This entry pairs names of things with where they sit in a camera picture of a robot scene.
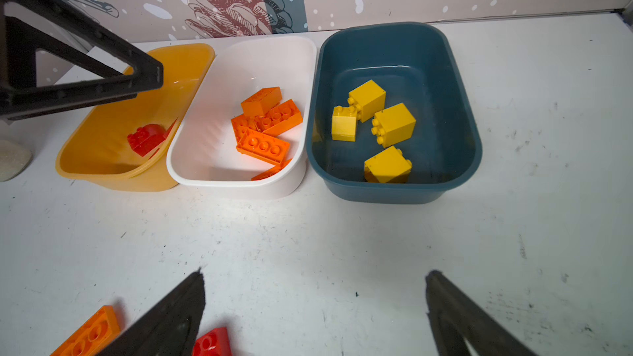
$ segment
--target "yellow toy brick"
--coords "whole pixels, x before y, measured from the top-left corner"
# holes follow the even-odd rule
[[[356,116],[362,123],[374,116],[379,110],[385,108],[387,93],[374,80],[369,80],[349,93],[347,102],[356,107]]]
[[[391,146],[365,161],[365,179],[369,183],[406,183],[412,167],[400,149]]]
[[[332,140],[356,141],[356,107],[334,108],[332,113]]]
[[[411,138],[415,127],[415,118],[405,104],[398,104],[380,112],[372,120],[372,134],[384,148]]]

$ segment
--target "orange-yellow container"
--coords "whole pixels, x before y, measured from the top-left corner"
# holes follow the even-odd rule
[[[61,176],[130,192],[159,192],[178,184],[167,172],[167,150],[215,52],[207,44],[183,44],[148,54],[163,63],[163,87],[93,108],[57,155],[55,168]],[[155,154],[141,157],[132,151],[128,134],[147,124],[168,129],[171,123]]]

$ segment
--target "toy brick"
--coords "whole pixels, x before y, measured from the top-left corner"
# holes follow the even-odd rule
[[[96,355],[110,344],[120,332],[114,309],[105,305],[61,344],[55,352],[52,352],[51,356]]]
[[[281,102],[279,87],[262,88],[242,102],[242,111],[246,117],[264,117],[279,102]]]
[[[282,162],[280,166],[277,166],[277,167],[272,167],[272,168],[270,168],[269,170],[267,170],[266,172],[262,172],[262,173],[258,174],[257,176],[253,176],[253,177],[251,178],[251,180],[262,180],[262,179],[267,179],[267,178],[269,178],[269,177],[273,176],[274,174],[278,174],[278,173],[280,173],[280,171],[281,171],[283,168],[285,168],[285,167],[286,167],[286,166],[290,163],[290,161],[291,161],[291,160],[292,160],[292,159],[290,159],[290,160],[286,160],[286,161]]]
[[[221,327],[209,331],[197,339],[193,356],[232,356],[228,342],[228,331]]]
[[[265,117],[255,117],[254,120],[260,132],[270,136],[279,136],[302,123],[303,117],[297,105],[290,99],[270,109]]]
[[[372,134],[377,136],[378,144],[386,148],[411,138],[415,122],[405,104],[398,104],[376,112]]]
[[[402,151],[391,146],[365,161],[365,179],[370,183],[406,183],[412,167]]]
[[[242,154],[250,155],[272,165],[281,165],[288,150],[290,150],[290,144],[273,136],[248,129],[237,143],[236,149]]]
[[[369,80],[349,92],[347,102],[358,110],[357,118],[364,123],[374,113],[385,108],[387,93],[374,80]]]
[[[250,117],[246,117],[243,114],[238,115],[237,117],[231,119],[231,125],[233,125],[233,132],[235,133],[235,140],[239,142],[239,140],[244,136],[246,130],[251,129],[254,131],[258,131],[257,124],[255,120]]]
[[[334,108],[332,113],[332,140],[356,141],[356,119],[358,109],[355,106]]]
[[[176,123],[174,121],[168,130],[165,130],[163,126],[158,124],[148,124],[146,126],[137,128],[134,134],[127,136],[127,142],[134,152],[141,157],[145,157],[147,153],[154,150],[158,145],[167,139],[171,128]]]

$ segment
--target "plastic bin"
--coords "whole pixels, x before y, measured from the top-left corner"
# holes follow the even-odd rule
[[[148,54],[163,63],[163,87],[93,108],[59,152],[57,173],[113,190],[158,192],[176,186],[167,171],[166,153],[215,52],[207,44],[183,44]],[[167,130],[174,121],[154,155],[141,157],[132,151],[128,134],[147,124]]]
[[[187,186],[207,187],[225,198],[273,199],[290,194],[306,171],[306,118],[312,96],[317,48],[299,36],[249,40],[222,51],[209,69],[167,154],[171,176]],[[281,87],[304,118],[278,138],[290,143],[292,161],[277,174],[251,178],[273,165],[240,154],[231,119],[241,102],[261,88]]]
[[[350,201],[426,203],[468,180],[479,166],[481,141],[446,36],[416,22],[345,29],[321,47],[308,118],[308,160],[330,191]],[[383,151],[371,121],[356,141],[334,141],[332,110],[368,80],[387,91],[385,107],[403,102],[417,123],[398,143],[413,169],[406,184],[368,183],[363,163]]]

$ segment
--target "white tabletop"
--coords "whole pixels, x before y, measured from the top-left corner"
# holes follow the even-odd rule
[[[347,202],[311,169],[274,201],[115,192],[54,169],[89,109],[13,123],[35,158],[0,184],[0,353],[48,354],[102,305],[129,326],[201,267],[201,332],[228,325],[236,356],[436,354],[432,269],[540,355],[632,354],[633,34],[615,14],[437,27],[484,156],[427,205]]]

